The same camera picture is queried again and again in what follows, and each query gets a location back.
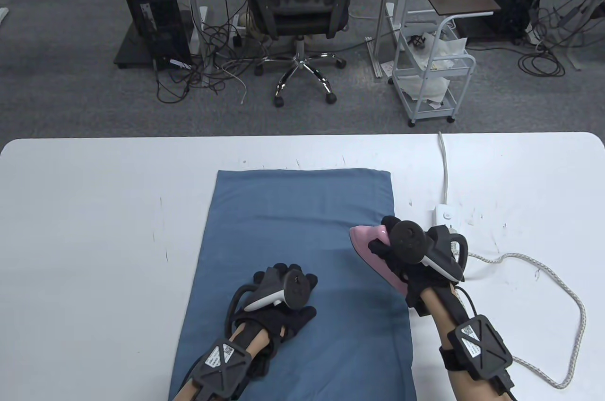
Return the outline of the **person's right hand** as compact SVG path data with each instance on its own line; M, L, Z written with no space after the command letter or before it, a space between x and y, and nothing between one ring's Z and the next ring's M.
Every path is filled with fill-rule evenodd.
M452 233L445 225L424 231L419 224L393 215L382 218L389 238L376 238L369 251L385 262L389 270L407 286L406 303L420 316L428 315L421 293L429 288L448 288L464 280L463 269L451 250Z

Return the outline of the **person's left hand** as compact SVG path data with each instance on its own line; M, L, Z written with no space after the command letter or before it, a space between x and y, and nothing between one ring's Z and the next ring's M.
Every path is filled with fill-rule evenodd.
M233 295L225 318L225 336L229 338L242 325L243 331L232 341L247 349L261 331L268 333L268 345L252 356L249 380L265 377L281 344L315 318L316 308L307 303L317 284L317 276L303 273L299 265L277 263L256 272L253 282Z

